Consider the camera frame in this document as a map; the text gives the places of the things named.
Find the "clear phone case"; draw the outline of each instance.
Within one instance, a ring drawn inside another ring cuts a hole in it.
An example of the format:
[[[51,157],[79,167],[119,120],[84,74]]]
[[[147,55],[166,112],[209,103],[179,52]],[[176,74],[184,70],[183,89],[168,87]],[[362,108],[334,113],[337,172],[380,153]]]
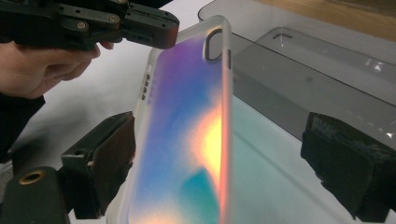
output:
[[[149,56],[135,115],[136,158],[108,223],[228,223],[232,72],[220,16]]]

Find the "screw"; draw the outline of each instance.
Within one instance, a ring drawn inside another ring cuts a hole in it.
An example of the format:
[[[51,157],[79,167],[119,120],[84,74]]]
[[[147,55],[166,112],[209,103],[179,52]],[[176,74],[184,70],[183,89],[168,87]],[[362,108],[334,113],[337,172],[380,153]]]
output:
[[[118,21],[119,18],[117,16],[110,16],[109,17],[110,21]]]
[[[85,23],[84,22],[79,22],[77,24],[77,28],[80,29],[80,30],[85,29]]]

